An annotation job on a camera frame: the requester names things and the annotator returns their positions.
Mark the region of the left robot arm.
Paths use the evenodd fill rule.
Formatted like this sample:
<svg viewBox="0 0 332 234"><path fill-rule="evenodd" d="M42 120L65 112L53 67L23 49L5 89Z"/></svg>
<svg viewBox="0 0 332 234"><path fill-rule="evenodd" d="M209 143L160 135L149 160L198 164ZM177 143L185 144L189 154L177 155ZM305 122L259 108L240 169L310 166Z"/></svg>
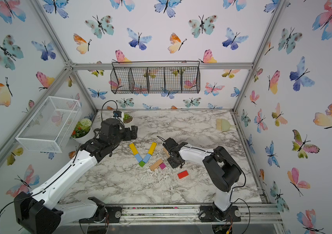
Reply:
<svg viewBox="0 0 332 234"><path fill-rule="evenodd" d="M106 156L112 156L122 141L137 139L137 133L137 126L125 127L119 119L102 121L99 134L82 144L62 169L30 193L20 192L15 197L16 222L31 234L52 234L58 227L74 221L108 222L105 203L95 197L64 206L58 202L88 170Z"/></svg>

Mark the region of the red block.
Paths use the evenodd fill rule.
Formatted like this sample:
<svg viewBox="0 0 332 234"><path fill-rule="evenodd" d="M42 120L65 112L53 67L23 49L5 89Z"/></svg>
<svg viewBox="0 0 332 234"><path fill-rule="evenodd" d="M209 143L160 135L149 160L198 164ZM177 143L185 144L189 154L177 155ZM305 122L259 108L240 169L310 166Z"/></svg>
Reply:
<svg viewBox="0 0 332 234"><path fill-rule="evenodd" d="M177 175L178 175L179 179L183 179L183 178L187 177L189 175L189 173L187 170L185 170L185 171L178 173Z"/></svg>

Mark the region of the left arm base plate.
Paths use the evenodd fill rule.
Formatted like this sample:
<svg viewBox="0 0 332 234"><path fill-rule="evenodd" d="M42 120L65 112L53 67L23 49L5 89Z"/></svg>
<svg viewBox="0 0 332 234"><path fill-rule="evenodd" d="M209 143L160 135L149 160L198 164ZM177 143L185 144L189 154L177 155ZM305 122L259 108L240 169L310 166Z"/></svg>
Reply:
<svg viewBox="0 0 332 234"><path fill-rule="evenodd" d="M119 223L123 208L120 206L101 206L98 207L90 223Z"/></svg>

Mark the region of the yellow block long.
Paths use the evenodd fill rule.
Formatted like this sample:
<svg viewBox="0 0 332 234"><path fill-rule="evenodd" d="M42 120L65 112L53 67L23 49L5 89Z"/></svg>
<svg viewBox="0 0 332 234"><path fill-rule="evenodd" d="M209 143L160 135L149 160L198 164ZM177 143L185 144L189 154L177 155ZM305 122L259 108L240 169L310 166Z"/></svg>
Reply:
<svg viewBox="0 0 332 234"><path fill-rule="evenodd" d="M130 144L129 147L130 147L130 149L131 149L134 156L139 154L137 148L134 145L134 143Z"/></svg>
<svg viewBox="0 0 332 234"><path fill-rule="evenodd" d="M149 150L148 150L148 154L149 154L149 155L153 155L156 146L157 146L157 143L156 143L156 142L153 142L153 143L151 144L151 147L150 147Z"/></svg>

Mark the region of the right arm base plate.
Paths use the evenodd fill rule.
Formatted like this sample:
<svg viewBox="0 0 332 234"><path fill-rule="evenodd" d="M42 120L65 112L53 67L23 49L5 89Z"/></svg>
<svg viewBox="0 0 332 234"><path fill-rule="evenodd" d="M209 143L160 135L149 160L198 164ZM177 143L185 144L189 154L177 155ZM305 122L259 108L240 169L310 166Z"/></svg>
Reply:
<svg viewBox="0 0 332 234"><path fill-rule="evenodd" d="M230 205L227 210L221 211L214 204L200 206L198 218L201 222L240 222L241 213L237 206Z"/></svg>

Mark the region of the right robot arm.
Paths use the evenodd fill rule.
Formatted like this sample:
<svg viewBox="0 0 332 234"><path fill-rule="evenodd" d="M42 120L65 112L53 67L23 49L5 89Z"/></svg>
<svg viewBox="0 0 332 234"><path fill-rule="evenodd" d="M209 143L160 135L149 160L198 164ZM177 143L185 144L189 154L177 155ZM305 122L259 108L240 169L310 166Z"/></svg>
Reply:
<svg viewBox="0 0 332 234"><path fill-rule="evenodd" d="M233 189L237 187L243 171L224 147L204 149L186 142L177 143L172 138L164 140L163 146L169 154L168 162L172 168L182 168L186 162L204 166L217 188L215 208L222 213L229 210Z"/></svg>

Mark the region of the green small block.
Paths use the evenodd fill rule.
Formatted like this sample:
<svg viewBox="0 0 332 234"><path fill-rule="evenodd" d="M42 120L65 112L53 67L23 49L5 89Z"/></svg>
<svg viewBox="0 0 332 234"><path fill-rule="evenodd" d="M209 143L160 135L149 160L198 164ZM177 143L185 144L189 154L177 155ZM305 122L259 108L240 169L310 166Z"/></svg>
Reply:
<svg viewBox="0 0 332 234"><path fill-rule="evenodd" d="M145 163L144 161L140 161L140 162L139 162L139 166L140 166L140 167L144 167L145 164L146 164L146 163Z"/></svg>

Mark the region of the blue block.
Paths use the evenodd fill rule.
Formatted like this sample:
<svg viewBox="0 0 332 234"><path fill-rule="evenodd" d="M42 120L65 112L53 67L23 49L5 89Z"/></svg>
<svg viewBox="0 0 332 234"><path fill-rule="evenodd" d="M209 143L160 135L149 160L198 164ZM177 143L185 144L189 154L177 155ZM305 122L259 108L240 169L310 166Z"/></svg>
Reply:
<svg viewBox="0 0 332 234"><path fill-rule="evenodd" d="M144 163L148 163L148 161L150 160L150 158L152 157L152 154L147 154L144 158L143 158L143 162Z"/></svg>
<svg viewBox="0 0 332 234"><path fill-rule="evenodd" d="M140 163L143 159L139 154L134 155L136 160Z"/></svg>

